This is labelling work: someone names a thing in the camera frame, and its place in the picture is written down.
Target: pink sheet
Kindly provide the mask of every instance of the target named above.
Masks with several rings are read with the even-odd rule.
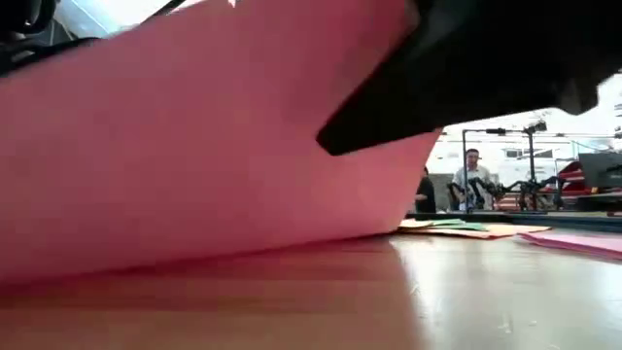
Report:
[[[520,233],[522,238],[543,247],[568,249],[609,259],[622,259],[619,235]]]
[[[0,283],[393,230],[437,133],[314,138],[406,3],[210,0],[0,81]]]

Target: man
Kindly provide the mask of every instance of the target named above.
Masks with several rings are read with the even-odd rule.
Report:
[[[474,179],[474,178],[480,178],[484,182],[491,181],[490,171],[488,171],[488,169],[485,168],[484,166],[477,164],[477,162],[479,161],[479,151],[475,149],[469,149],[466,151],[465,157],[466,157],[466,177],[469,180]],[[457,184],[458,186],[460,186],[462,189],[466,187],[465,168],[463,166],[461,166],[460,169],[458,169],[458,171],[454,175],[453,182],[454,184]],[[458,200],[460,201],[460,210],[465,210],[466,208],[465,207],[466,205],[465,195],[459,192],[457,189],[452,189],[452,191],[454,192],[454,195],[456,196],[456,198],[458,198]],[[468,204],[469,204],[469,207],[472,208],[475,204],[475,194],[473,192],[473,189],[469,188],[468,194],[469,194]],[[484,204],[484,209],[489,209],[489,210],[493,209],[492,200],[489,198],[490,196],[484,195],[484,197],[486,199],[486,204]]]
[[[434,199],[434,186],[429,177],[428,168],[424,168],[424,177],[419,183],[417,195],[415,195],[415,209],[417,213],[436,213],[436,201]]]

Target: dark shirt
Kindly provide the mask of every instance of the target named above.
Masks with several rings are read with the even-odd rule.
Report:
[[[428,177],[421,179],[417,194],[423,194],[426,200],[415,201],[417,213],[436,213],[436,201],[434,200],[434,186]]]

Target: wooden table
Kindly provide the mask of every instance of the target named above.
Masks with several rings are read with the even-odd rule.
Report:
[[[393,236],[0,293],[2,349],[622,349],[622,268]]]

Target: pink folder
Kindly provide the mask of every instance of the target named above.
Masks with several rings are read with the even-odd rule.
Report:
[[[437,134],[315,136],[406,4],[210,0],[1,80],[0,283],[396,228]]]
[[[622,259],[622,237],[597,234],[520,233],[528,241],[549,248],[568,249],[609,259]]]

